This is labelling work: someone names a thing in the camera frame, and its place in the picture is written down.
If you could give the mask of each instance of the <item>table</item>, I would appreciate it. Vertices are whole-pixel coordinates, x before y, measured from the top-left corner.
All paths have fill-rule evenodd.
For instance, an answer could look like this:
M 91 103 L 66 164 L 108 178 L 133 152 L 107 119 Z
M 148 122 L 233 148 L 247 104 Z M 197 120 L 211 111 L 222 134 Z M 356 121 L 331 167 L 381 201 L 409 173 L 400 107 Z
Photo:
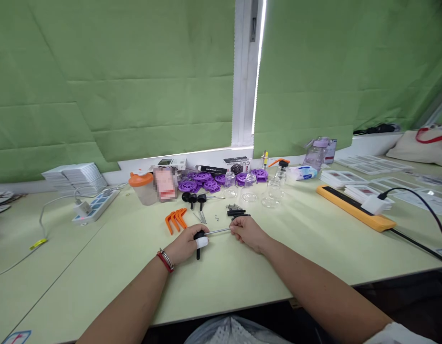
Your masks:
M 0 272 L 29 253 L 42 239 L 39 216 L 43 205 L 58 193 L 37 193 L 12 203 L 0 213 Z M 0 275 L 0 343 L 60 277 L 102 225 L 107 212 L 89 226 L 71 223 L 73 200 L 62 199 L 46 207 L 43 224 L 49 241 L 10 271 Z
M 442 173 L 437 166 L 407 164 L 416 166 L 418 172 Z M 337 164 L 332 169 L 348 170 Z M 383 176 L 360 175 L 367 179 Z M 417 183 L 400 172 L 389 175 Z M 442 262 L 428 253 L 393 233 L 375 232 L 316 194 L 320 180 L 287 184 L 287 196 L 280 209 L 266 209 L 255 202 L 246 206 L 247 213 L 272 237 L 346 283 L 359 285 L 442 268 Z M 258 192 L 263 190 L 265 185 L 259 184 Z M 17 331 L 32 330 L 26 344 L 62 343 L 79 338 L 157 249 L 176 237 L 170 236 L 164 218 L 188 204 L 178 200 L 145 207 L 133 191 L 126 194 L 122 191 L 116 198 L 109 221 L 19 324 Z M 211 230 L 229 224 L 225 205 L 234 202 L 240 203 L 213 199 L 205 204 Z M 398 222 L 398 230 L 412 238 L 442 247 L 442 236 L 429 212 L 398 200 L 387 216 Z M 188 225 L 197 222 L 190 210 L 184 219 Z M 178 266 L 168 280 L 153 324 L 194 319 L 290 297 L 263 256 L 230 234 L 220 233 L 210 237 L 200 261 L 194 256 Z

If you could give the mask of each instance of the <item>orange lid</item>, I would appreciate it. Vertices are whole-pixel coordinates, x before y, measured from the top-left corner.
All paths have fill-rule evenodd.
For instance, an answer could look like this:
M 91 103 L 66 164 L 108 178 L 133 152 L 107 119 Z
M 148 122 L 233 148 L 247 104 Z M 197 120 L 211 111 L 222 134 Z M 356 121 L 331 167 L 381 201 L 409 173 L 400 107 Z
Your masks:
M 130 173 L 129 184 L 132 187 L 139 187 L 151 183 L 153 179 L 154 177 L 151 173 L 143 173 L 139 170 L 136 173 Z

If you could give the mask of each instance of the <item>white power strip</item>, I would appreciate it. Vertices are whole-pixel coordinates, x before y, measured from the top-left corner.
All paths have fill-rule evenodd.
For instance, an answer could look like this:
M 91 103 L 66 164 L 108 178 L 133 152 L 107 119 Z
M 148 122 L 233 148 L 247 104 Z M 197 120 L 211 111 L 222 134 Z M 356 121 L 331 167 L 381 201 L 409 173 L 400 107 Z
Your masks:
M 92 211 L 86 217 L 77 216 L 72 222 L 76 224 L 86 224 L 97 221 L 97 219 L 102 215 L 110 203 L 116 198 L 120 193 L 120 190 L 106 190 L 105 192 L 98 195 L 90 204 Z

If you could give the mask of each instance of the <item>orange power strip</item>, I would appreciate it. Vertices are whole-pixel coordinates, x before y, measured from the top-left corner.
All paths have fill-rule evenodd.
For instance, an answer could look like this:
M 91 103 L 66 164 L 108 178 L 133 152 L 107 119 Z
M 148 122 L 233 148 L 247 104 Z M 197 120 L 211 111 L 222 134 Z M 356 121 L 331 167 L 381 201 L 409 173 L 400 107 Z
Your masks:
M 361 208 L 360 202 L 355 201 L 328 185 L 320 185 L 316 188 L 316 192 L 372 229 L 375 229 L 377 232 L 383 232 L 396 226 L 396 222 L 382 215 L 371 214 L 367 210 Z

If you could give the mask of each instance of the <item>plug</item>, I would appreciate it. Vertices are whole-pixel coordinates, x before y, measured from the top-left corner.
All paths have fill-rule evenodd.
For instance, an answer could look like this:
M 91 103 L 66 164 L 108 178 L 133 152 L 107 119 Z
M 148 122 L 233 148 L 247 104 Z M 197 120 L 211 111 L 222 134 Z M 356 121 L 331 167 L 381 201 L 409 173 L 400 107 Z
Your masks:
M 92 208 L 88 202 L 76 200 L 75 203 L 76 205 L 73 207 L 73 210 L 79 215 L 79 217 L 86 217 L 91 213 Z
M 389 205 L 388 202 L 380 198 L 381 194 L 377 197 L 376 195 L 371 195 L 367 200 L 361 205 L 361 208 L 366 209 L 368 212 L 379 215 L 384 210 L 387 209 Z

